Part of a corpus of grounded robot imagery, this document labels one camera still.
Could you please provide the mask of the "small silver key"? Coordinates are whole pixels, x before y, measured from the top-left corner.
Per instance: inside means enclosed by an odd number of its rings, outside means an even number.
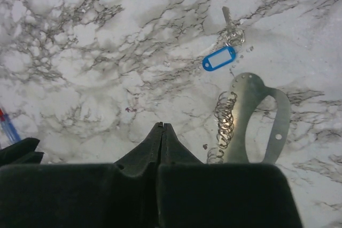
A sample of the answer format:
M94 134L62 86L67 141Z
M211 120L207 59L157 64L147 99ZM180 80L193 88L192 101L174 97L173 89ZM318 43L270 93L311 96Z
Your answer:
M229 8L226 6L223 6L222 12L223 12L224 19L226 21L226 35L225 35L226 43L231 47L235 47L235 46L243 44L245 42L244 32L242 29L238 28L234 24L231 18Z

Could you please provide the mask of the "blue key tag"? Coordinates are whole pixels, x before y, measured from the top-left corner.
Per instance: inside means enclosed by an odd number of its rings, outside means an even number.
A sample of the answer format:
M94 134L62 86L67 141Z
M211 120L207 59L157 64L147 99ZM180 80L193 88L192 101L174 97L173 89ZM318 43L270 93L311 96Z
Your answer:
M202 66L208 72L215 71L227 64L232 63L236 59L236 51L231 46L224 46L217 51L207 55Z

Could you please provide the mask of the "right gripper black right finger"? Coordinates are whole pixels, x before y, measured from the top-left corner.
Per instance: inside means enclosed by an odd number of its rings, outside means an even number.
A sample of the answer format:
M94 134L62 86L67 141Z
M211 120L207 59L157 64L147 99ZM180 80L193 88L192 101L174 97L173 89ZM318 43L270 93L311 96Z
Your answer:
M202 164L178 139L173 126L165 123L160 144L160 165Z

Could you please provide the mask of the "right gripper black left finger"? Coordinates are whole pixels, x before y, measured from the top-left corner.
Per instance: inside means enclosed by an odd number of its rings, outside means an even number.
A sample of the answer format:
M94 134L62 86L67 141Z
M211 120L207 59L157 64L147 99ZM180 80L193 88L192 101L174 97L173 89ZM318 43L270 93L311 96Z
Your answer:
M162 132L163 123L157 122L141 143L114 164L125 175L142 175L150 164L157 163Z

